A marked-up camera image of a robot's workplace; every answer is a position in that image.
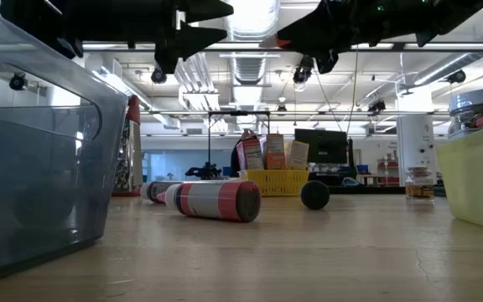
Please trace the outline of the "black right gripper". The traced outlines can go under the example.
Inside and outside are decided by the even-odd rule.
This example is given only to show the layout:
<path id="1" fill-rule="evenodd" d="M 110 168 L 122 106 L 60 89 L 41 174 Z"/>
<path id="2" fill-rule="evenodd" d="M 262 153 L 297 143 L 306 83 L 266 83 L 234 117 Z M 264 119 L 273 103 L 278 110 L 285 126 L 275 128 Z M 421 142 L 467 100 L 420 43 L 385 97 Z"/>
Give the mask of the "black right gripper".
<path id="1" fill-rule="evenodd" d="M 353 44 L 373 47 L 387 39 L 391 15 L 392 0 L 320 0 L 314 11 L 277 32 L 277 47 L 296 47 L 316 59 L 319 73 L 329 73 Z"/>

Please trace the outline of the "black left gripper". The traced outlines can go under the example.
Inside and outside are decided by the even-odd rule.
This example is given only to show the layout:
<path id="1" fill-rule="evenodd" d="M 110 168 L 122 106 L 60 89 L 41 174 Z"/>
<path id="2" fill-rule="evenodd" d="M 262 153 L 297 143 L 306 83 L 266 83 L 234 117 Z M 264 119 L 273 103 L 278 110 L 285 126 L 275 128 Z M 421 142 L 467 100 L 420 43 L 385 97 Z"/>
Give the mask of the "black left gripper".
<path id="1" fill-rule="evenodd" d="M 230 16 L 234 8 L 222 0 L 154 0 L 154 59 L 165 75 L 174 73 L 179 59 L 186 61 L 227 37 L 224 29 L 191 27 L 178 20 L 178 13 L 195 23 Z"/>

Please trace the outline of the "small orange dropper bottle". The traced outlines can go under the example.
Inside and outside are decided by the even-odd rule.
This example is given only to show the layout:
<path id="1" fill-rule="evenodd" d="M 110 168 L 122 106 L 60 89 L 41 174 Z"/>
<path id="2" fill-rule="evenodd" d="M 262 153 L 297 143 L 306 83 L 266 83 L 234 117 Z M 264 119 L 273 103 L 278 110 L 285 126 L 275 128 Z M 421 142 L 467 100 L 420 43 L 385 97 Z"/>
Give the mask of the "small orange dropper bottle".
<path id="1" fill-rule="evenodd" d="M 284 48 L 291 43 L 290 40 L 280 39 L 276 34 L 271 34 L 259 43 L 260 48 Z"/>

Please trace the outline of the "yellow carton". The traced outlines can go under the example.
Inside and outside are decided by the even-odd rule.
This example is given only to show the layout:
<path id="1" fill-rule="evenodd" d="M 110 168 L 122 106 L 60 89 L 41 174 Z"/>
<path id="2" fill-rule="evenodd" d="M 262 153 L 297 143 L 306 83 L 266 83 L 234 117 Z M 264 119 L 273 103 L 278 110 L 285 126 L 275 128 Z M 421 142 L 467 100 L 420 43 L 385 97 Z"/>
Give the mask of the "yellow carton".
<path id="1" fill-rule="evenodd" d="M 286 148 L 288 169 L 306 170 L 308 164 L 309 144 L 300 141 L 291 141 Z"/>

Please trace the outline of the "red bottle with conical cap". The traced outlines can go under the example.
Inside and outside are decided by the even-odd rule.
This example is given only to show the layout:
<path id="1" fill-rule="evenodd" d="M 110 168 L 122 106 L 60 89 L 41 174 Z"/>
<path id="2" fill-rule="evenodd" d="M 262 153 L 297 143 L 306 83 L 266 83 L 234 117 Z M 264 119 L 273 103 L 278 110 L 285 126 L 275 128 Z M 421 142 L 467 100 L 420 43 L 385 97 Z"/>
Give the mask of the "red bottle with conical cap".
<path id="1" fill-rule="evenodd" d="M 163 194 L 171 185 L 181 184 L 181 181 L 152 181 L 144 183 L 140 189 L 140 196 L 144 200 L 152 201 L 153 203 L 163 204 L 164 200 L 158 198 Z"/>

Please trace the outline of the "red bottle with white label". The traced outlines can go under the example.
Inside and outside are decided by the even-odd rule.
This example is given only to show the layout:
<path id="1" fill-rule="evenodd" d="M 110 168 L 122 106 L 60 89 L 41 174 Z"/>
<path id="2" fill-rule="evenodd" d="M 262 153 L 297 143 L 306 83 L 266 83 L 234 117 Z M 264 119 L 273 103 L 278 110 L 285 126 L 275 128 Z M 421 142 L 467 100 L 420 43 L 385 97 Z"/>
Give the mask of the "red bottle with white label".
<path id="1" fill-rule="evenodd" d="M 251 180 L 186 181 L 171 185 L 158 199 L 184 216 L 251 222 L 262 196 Z"/>

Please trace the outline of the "glass jar with white lid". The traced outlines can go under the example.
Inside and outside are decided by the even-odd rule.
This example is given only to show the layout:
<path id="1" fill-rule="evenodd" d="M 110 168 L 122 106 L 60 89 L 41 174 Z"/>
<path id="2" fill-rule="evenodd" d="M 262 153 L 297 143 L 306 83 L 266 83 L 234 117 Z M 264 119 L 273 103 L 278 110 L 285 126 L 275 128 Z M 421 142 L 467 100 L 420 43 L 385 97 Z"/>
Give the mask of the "glass jar with white lid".
<path id="1" fill-rule="evenodd" d="M 449 102 L 451 122 L 448 139 L 463 138 L 480 129 L 476 122 L 483 117 L 483 89 L 453 96 Z"/>

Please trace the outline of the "yellow translucent plastic bin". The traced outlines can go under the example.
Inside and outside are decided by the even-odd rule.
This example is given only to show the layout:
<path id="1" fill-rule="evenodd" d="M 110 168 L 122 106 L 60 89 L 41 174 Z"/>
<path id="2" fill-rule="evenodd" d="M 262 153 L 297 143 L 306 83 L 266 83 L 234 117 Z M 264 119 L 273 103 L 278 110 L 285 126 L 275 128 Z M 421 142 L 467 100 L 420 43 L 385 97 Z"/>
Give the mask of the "yellow translucent plastic bin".
<path id="1" fill-rule="evenodd" d="M 483 226 L 483 129 L 437 147 L 451 214 Z"/>

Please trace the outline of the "black overhead light bar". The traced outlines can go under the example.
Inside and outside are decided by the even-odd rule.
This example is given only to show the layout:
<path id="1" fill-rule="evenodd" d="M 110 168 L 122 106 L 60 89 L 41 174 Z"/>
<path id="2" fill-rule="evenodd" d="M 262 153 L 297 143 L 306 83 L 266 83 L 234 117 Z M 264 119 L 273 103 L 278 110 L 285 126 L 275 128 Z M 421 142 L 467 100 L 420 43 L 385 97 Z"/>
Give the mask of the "black overhead light bar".
<path id="1" fill-rule="evenodd" d="M 443 53 L 483 53 L 483 43 L 456 42 L 428 43 L 419 47 L 415 43 L 391 42 L 380 43 L 374 47 L 368 44 L 351 46 L 348 51 L 359 52 L 443 52 Z M 129 49 L 126 44 L 89 43 L 84 45 L 85 52 L 142 52 L 152 53 L 155 44 L 137 44 L 135 49 Z M 220 42 L 204 49 L 205 52 L 288 52 L 288 49 L 277 47 L 261 47 L 259 43 L 252 42 Z"/>

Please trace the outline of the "black desk monitor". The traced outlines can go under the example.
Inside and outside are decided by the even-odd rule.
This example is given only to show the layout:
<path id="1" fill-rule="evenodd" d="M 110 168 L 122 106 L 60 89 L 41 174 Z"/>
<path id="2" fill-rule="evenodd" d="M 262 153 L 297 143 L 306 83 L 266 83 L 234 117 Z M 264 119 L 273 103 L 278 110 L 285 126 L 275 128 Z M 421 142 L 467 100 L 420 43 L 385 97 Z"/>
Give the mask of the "black desk monitor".
<path id="1" fill-rule="evenodd" d="M 344 132 L 296 128 L 296 141 L 309 145 L 309 170 L 314 164 L 346 164 L 348 142 Z"/>

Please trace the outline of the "yellow mesh basket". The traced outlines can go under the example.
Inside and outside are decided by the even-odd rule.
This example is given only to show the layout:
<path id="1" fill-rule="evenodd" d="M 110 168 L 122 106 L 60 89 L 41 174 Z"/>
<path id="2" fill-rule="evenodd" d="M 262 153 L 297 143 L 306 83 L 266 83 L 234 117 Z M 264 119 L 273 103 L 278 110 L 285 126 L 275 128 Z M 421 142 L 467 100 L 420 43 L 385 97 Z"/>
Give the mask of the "yellow mesh basket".
<path id="1" fill-rule="evenodd" d="M 242 170 L 239 172 L 243 180 L 255 182 L 262 196 L 296 196 L 300 195 L 309 178 L 308 170 Z"/>

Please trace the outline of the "white round column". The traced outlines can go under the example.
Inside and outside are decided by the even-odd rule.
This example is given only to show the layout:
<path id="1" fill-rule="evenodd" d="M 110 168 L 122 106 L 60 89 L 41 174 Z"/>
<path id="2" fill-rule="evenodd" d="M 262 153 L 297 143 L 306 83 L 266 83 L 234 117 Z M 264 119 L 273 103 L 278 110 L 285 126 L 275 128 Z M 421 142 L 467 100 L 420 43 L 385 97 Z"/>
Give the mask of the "white round column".
<path id="1" fill-rule="evenodd" d="M 433 117 L 405 115 L 397 119 L 398 168 L 400 185 L 405 186 L 409 167 L 426 166 L 436 180 L 437 155 Z"/>

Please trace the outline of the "red storage shelf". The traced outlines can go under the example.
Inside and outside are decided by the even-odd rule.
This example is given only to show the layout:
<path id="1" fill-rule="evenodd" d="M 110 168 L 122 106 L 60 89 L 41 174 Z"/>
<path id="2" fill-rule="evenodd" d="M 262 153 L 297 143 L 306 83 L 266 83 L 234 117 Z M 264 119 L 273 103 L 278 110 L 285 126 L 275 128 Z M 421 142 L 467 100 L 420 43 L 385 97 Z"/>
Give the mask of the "red storage shelf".
<path id="1" fill-rule="evenodd" d="M 399 167 L 396 160 L 377 160 L 377 183 L 383 187 L 396 187 L 400 185 Z"/>

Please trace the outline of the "dark purple bottle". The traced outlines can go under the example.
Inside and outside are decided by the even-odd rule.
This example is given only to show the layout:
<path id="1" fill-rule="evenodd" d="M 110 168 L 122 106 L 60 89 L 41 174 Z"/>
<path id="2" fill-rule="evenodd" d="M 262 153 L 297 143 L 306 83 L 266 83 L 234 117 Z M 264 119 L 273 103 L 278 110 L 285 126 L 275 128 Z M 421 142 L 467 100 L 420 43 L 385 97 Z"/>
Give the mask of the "dark purple bottle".
<path id="1" fill-rule="evenodd" d="M 329 187 L 318 180 L 308 181 L 301 190 L 300 199 L 308 209 L 321 210 L 329 203 Z"/>

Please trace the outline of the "dark blue sofa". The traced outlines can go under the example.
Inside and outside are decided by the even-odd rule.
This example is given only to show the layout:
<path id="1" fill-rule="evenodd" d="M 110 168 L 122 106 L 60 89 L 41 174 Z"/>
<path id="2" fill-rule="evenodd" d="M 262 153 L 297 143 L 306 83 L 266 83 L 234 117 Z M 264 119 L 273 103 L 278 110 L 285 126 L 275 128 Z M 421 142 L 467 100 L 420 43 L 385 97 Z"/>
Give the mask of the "dark blue sofa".
<path id="1" fill-rule="evenodd" d="M 434 195 L 438 197 L 445 197 L 446 190 L 444 187 L 443 176 L 440 172 L 436 173 L 436 181 L 434 183 Z"/>

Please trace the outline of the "grey translucent plastic bin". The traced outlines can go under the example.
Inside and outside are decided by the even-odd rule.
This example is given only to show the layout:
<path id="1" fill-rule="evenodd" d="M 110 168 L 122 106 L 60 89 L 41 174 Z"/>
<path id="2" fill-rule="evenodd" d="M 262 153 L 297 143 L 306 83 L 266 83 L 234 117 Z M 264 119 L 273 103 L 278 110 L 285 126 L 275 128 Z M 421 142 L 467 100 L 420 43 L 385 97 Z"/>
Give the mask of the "grey translucent plastic bin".
<path id="1" fill-rule="evenodd" d="M 102 236 L 127 104 L 0 15 L 0 278 Z"/>

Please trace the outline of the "silver ceiling duct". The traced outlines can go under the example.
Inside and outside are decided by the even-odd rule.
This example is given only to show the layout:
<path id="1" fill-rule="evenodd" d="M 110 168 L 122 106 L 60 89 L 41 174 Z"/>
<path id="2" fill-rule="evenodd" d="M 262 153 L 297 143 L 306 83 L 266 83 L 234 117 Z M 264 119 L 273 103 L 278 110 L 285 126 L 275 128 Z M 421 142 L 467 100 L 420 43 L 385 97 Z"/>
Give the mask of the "silver ceiling duct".
<path id="1" fill-rule="evenodd" d="M 228 38 L 236 42 L 261 42 L 277 28 L 280 0 L 226 0 L 234 13 L 224 24 Z M 257 85 L 264 77 L 266 59 L 234 58 L 234 79 L 242 85 Z"/>

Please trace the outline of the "black gantry frame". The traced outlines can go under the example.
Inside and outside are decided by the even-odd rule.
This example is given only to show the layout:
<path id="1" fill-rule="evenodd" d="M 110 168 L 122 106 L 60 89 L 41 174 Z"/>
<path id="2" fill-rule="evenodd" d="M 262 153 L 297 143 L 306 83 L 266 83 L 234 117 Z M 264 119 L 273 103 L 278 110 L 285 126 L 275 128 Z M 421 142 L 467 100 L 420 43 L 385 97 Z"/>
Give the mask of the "black gantry frame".
<path id="1" fill-rule="evenodd" d="M 236 111 L 229 111 L 229 112 L 208 112 L 207 117 L 208 117 L 208 143 L 211 143 L 211 118 L 215 115 L 229 115 L 232 117 L 243 117 L 243 116 L 258 116 L 258 115 L 265 115 L 267 116 L 267 121 L 270 122 L 270 113 L 269 112 L 259 112 L 259 111 L 241 111 L 241 110 L 236 110 Z"/>

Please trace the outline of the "black aluminium table frame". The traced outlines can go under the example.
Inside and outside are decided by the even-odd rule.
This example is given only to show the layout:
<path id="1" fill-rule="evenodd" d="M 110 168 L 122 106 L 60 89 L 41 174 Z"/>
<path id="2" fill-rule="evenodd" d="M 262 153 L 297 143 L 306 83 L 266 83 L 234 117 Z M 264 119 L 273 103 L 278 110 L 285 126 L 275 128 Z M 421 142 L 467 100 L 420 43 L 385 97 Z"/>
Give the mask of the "black aluminium table frame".
<path id="1" fill-rule="evenodd" d="M 406 193 L 405 187 L 340 187 L 340 186 L 328 186 L 331 195 L 404 195 Z M 298 193 L 286 193 L 283 196 L 296 196 Z M 262 196 L 281 196 L 279 193 Z"/>

